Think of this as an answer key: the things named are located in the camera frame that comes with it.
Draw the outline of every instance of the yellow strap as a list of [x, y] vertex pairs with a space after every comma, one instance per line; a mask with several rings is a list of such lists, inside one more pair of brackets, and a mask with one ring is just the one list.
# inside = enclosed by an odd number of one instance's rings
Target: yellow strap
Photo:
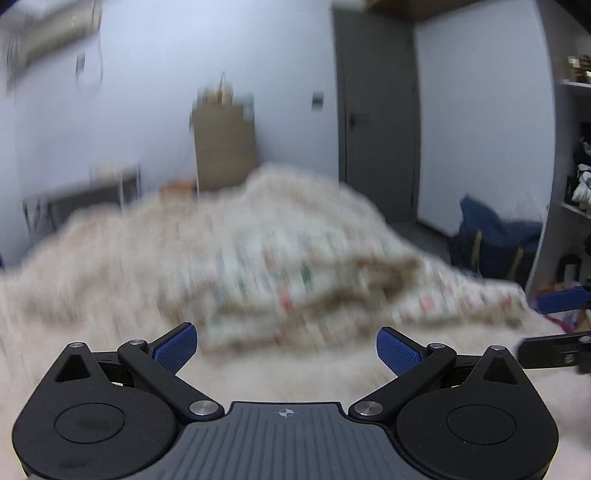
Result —
[[474, 238], [474, 247], [472, 248], [472, 258], [470, 260], [470, 265], [472, 266], [472, 270], [475, 271], [480, 275], [480, 245], [482, 244], [482, 230], [478, 230], [476, 232], [476, 237]]
[[507, 274], [507, 280], [515, 281], [515, 276], [517, 275], [517, 269], [519, 268], [519, 265], [521, 264], [521, 261], [523, 260], [524, 256], [525, 256], [525, 251], [521, 247], [519, 247], [517, 249], [517, 253], [515, 254], [515, 258], [513, 259], [513, 265], [511, 265], [511, 269], [509, 270], [509, 273]]

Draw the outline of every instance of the blue finger pad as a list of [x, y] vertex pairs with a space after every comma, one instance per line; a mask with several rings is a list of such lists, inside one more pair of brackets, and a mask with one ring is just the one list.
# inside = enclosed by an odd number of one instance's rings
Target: blue finger pad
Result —
[[154, 351], [154, 360], [176, 374], [197, 351], [197, 329], [190, 325]]
[[418, 352], [383, 330], [378, 333], [376, 350], [380, 360], [398, 377], [421, 362]]

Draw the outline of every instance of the door handle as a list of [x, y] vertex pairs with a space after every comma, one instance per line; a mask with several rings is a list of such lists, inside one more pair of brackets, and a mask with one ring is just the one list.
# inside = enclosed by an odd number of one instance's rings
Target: door handle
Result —
[[367, 123], [368, 120], [369, 120], [369, 115], [351, 112], [349, 114], [349, 119], [348, 119], [349, 129], [353, 130], [356, 126], [358, 126], [360, 124]]

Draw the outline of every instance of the crosshair marking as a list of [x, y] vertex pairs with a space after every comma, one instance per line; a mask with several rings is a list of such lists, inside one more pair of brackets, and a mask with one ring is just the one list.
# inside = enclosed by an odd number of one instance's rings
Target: crosshair marking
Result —
[[293, 411], [290, 408], [284, 408], [283, 410], [280, 411], [276, 411], [275, 413], [278, 413], [279, 415], [281, 415], [283, 418], [289, 418], [292, 417], [293, 415], [295, 415], [297, 412]]

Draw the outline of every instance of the doorframe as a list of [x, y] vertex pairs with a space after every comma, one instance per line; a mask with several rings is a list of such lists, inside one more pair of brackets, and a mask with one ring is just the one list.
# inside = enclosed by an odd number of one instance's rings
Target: doorframe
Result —
[[340, 56], [342, 51], [339, 42], [339, 15], [342, 12], [359, 12], [352, 8], [332, 6], [333, 38], [335, 40], [335, 67], [336, 67], [336, 91], [337, 91], [337, 117], [339, 121], [339, 181], [347, 183], [347, 105], [345, 95], [345, 72], [343, 60]]
[[[371, 13], [365, 10], [359, 10], [356, 8], [348, 8], [338, 5], [332, 6], [332, 24], [333, 24], [333, 38], [335, 41], [335, 67], [336, 67], [336, 91], [337, 91], [337, 116], [339, 123], [339, 181], [347, 183], [347, 102], [345, 95], [345, 71], [343, 68], [343, 60], [341, 58], [341, 45], [339, 42], [339, 29], [337, 24], [339, 22], [339, 15], [341, 13], [360, 13], [368, 14]], [[418, 109], [416, 116], [415, 130], [417, 135], [415, 136], [415, 163], [413, 168], [413, 198], [411, 204], [411, 220], [417, 221], [418, 219], [418, 194], [420, 188], [420, 176], [421, 176], [421, 91], [419, 82], [419, 68], [418, 68], [418, 55], [417, 55], [417, 43], [414, 35], [414, 29], [417, 24], [413, 24], [413, 49], [415, 57], [415, 65], [417, 75], [413, 86], [413, 93], [417, 95]]]

